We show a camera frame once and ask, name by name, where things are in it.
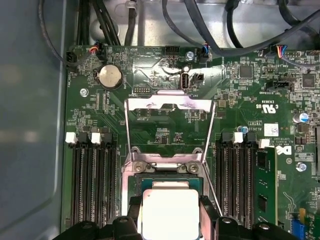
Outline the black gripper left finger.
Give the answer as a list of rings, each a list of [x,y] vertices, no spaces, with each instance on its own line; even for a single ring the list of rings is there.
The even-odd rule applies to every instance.
[[[137,223],[142,203],[141,196],[133,196],[129,201],[128,213],[119,216],[111,224],[100,228],[91,221],[79,222],[55,237],[56,240],[140,240]]]

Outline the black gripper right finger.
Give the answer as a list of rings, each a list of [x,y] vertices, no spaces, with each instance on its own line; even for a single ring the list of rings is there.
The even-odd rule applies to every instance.
[[[207,196],[199,197],[200,231],[205,240],[296,240],[297,237],[269,223],[248,229],[230,217],[219,216]]]

